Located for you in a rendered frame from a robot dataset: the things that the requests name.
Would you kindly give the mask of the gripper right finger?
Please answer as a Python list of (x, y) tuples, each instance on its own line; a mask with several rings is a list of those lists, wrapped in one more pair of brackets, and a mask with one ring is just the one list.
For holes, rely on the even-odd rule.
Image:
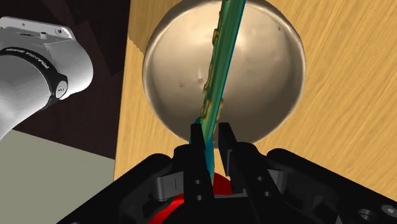
[(266, 155), (219, 125), (219, 150), (235, 192), (245, 190), (257, 224), (397, 224), (397, 202), (276, 148)]

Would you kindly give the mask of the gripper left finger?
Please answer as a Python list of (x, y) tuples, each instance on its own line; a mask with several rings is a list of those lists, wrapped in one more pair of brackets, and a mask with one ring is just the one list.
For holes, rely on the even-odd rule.
[(172, 157), (155, 153), (62, 218), (57, 224), (148, 224), (177, 195), (213, 197), (199, 124)]

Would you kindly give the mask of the green and teal utensil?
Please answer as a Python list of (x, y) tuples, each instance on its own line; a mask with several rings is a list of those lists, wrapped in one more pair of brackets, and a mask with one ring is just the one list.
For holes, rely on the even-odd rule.
[(246, 0), (221, 0), (217, 28), (212, 34), (212, 55), (204, 102), (195, 123), (201, 124), (205, 144), (205, 162), (211, 181), (214, 180), (214, 141), (216, 123), (223, 107), (223, 92), (228, 76)]

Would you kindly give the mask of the beige metal bowl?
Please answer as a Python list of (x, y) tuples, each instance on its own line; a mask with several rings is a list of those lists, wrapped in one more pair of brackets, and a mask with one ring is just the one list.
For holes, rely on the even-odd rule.
[[(144, 54), (145, 95), (159, 120), (188, 140), (199, 117), (221, 0), (182, 0), (161, 19)], [(247, 0), (223, 92), (220, 121), (255, 143), (285, 121), (303, 90), (302, 41), (267, 0)]]

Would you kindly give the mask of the dark robot stand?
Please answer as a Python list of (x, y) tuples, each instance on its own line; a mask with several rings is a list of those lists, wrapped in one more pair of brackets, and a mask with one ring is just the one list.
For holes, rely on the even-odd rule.
[(0, 17), (66, 25), (94, 67), (89, 87), (16, 130), (115, 158), (130, 0), (0, 0)]

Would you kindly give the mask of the light wooden table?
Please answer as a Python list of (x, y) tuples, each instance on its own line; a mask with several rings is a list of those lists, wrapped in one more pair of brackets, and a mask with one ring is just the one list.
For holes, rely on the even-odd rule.
[[(180, 0), (131, 0), (116, 178), (182, 141), (154, 115), (142, 85), (143, 51)], [(397, 201), (397, 0), (267, 0), (305, 48), (304, 93), (293, 114), (257, 143), (284, 148)]]

